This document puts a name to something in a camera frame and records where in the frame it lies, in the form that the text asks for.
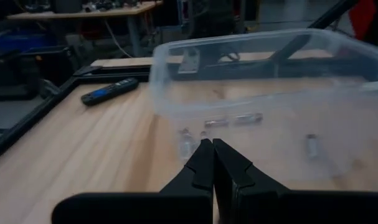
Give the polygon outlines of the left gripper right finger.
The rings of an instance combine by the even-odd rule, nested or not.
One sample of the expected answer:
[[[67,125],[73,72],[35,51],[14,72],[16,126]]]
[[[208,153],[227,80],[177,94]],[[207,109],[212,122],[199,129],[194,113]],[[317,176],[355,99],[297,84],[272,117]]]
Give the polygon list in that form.
[[[378,192],[293,190],[213,140],[214,187],[227,223],[378,223]]]

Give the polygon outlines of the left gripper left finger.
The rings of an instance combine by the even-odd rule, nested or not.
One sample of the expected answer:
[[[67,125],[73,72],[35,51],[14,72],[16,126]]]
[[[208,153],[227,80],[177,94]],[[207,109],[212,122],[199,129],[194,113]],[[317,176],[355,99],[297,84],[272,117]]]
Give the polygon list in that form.
[[[212,223],[214,145],[203,139],[159,192],[82,193],[60,201],[52,223]]]

